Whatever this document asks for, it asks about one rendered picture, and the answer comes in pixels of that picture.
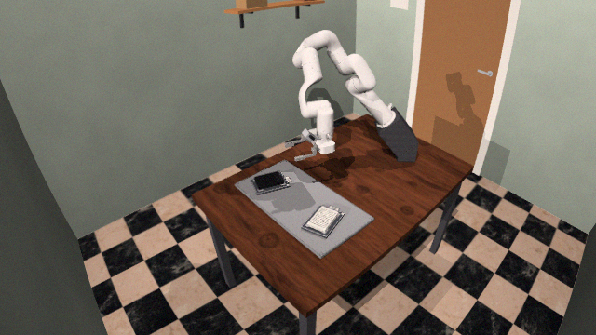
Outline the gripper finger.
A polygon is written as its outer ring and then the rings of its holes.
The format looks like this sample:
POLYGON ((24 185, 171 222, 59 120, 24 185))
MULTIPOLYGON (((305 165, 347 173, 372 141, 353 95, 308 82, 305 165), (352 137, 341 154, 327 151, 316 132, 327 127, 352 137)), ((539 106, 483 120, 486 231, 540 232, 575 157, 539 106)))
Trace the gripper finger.
POLYGON ((306 159, 307 157, 315 156, 317 154, 317 150, 318 146, 315 143, 313 143, 313 147, 311 148, 311 151, 313 152, 312 154, 296 156, 294 157, 294 161, 300 161, 306 159))
POLYGON ((285 146, 285 148, 292 147, 292 146, 294 146, 294 143, 299 143, 299 142, 303 142, 303 141, 308 141, 309 143, 311 142, 304 135, 302 135, 300 140, 286 142, 286 143, 284 143, 284 146, 285 146))

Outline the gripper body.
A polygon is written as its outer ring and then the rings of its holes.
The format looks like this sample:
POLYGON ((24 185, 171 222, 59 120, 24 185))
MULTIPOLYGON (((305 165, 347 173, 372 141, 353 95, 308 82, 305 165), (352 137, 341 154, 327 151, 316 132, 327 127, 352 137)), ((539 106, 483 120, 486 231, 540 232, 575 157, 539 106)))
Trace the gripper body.
MULTIPOLYGON (((308 130, 310 131, 312 134, 317 134, 317 129, 310 129, 308 130)), ((311 141, 311 143, 315 143, 318 146, 318 151, 321 154, 329 154, 329 153, 333 153, 335 151, 335 143, 332 141, 332 139, 320 139, 317 140, 316 138, 311 141)))

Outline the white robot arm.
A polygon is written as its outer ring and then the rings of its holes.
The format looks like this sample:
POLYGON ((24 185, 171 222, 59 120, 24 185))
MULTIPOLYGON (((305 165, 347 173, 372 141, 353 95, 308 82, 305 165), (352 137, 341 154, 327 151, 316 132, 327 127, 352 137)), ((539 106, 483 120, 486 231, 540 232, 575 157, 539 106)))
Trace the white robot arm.
POLYGON ((312 135, 306 129, 302 134, 310 141, 315 138, 333 137, 334 111, 327 100, 306 102, 308 88, 322 80, 317 51, 326 47, 327 54, 341 75, 356 74, 345 81, 346 90, 354 96, 378 122, 379 128, 389 126, 396 114, 391 111, 376 95, 373 89, 376 80, 365 59, 359 54, 346 55, 337 36, 328 30, 319 31, 306 38, 295 52, 292 62, 298 69, 303 69, 305 81, 299 91, 299 105, 303 118, 317 118, 317 134, 312 135), (359 77, 359 78, 358 78, 359 77), (363 92, 363 93, 362 93, 363 92), (322 107, 320 107, 322 106, 322 107))

